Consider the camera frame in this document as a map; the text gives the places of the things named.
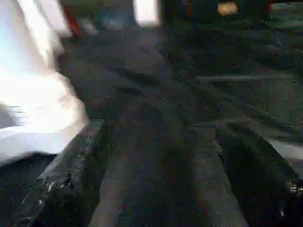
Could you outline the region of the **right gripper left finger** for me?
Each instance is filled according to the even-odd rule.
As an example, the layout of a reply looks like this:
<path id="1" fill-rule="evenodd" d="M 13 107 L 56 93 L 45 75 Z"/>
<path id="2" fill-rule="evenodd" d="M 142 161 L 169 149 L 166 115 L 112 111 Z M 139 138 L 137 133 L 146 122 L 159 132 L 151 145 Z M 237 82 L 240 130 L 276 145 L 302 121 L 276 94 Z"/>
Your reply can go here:
<path id="1" fill-rule="evenodd" d="M 87 227 L 106 165 L 106 122 L 85 126 L 36 179 L 9 227 Z"/>

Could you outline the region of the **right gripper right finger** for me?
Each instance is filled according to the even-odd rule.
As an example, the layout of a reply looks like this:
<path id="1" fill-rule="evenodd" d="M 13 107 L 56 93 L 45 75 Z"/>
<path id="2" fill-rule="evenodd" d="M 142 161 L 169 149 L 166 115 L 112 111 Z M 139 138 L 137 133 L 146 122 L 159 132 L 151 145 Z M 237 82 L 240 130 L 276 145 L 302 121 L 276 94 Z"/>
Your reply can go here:
<path id="1" fill-rule="evenodd" d="M 303 179 L 269 142 L 237 124 L 216 127 L 215 140 L 249 226 L 303 225 Z"/>

